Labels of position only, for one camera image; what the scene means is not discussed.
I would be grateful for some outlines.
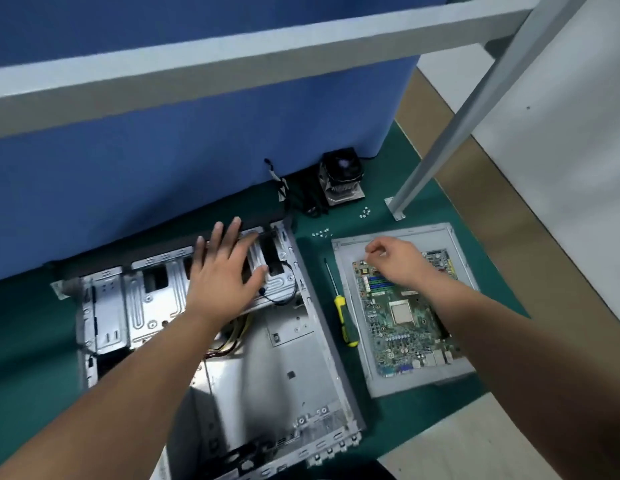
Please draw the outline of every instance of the green work mat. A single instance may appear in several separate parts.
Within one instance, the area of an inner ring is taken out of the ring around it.
[[[393,124],[379,155],[364,161],[365,199],[331,209],[329,215],[318,219],[296,216],[294,234],[299,249],[367,425],[361,444],[339,454],[338,460],[329,462],[332,465],[378,458],[474,401],[485,388],[476,375],[471,375],[445,385],[419,387],[372,400],[359,355],[345,346],[339,333],[332,286],[323,264],[323,258],[328,258],[332,269],[337,269],[330,237],[449,222],[482,292],[525,314],[436,182],[428,183],[407,207],[406,219],[394,221],[384,198],[396,193],[418,161],[408,139]],[[233,216],[247,218],[280,206],[273,183],[256,185],[146,231],[134,239],[134,244],[161,242],[211,228],[217,220],[228,223]],[[362,219],[359,216],[364,207],[370,209],[370,214]],[[312,236],[326,228],[329,238]],[[103,252],[121,249],[122,244],[114,243]],[[0,464],[80,394],[75,306],[69,299],[58,300],[49,286],[53,280],[51,272],[41,268],[0,281]],[[313,476],[322,471],[313,470]]]

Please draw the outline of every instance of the floor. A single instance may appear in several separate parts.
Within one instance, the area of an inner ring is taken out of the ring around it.
[[[421,155],[452,116],[417,69],[396,121]],[[437,181],[530,316],[620,380],[620,322],[480,145],[466,141]],[[400,480],[558,478],[491,394],[380,461]]]

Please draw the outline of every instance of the white metal frame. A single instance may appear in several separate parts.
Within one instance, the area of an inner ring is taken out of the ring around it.
[[[586,0],[472,0],[0,68],[0,137],[516,33],[394,198],[396,219]]]

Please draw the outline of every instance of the green circuit board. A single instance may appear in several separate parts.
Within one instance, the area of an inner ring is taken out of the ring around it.
[[[429,251],[423,256],[441,273],[457,279],[446,250]],[[449,365],[462,357],[424,297],[389,282],[365,261],[356,261],[352,267],[381,376]]]

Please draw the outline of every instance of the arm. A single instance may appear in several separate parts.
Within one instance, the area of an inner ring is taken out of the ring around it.
[[[221,327],[241,314],[265,277],[241,268],[256,234],[235,246],[235,217],[196,242],[186,312],[108,373],[0,467],[0,480],[147,480],[194,371]]]
[[[409,242],[366,260],[424,295],[506,413],[566,479],[620,478],[620,382],[534,322],[438,273]]]

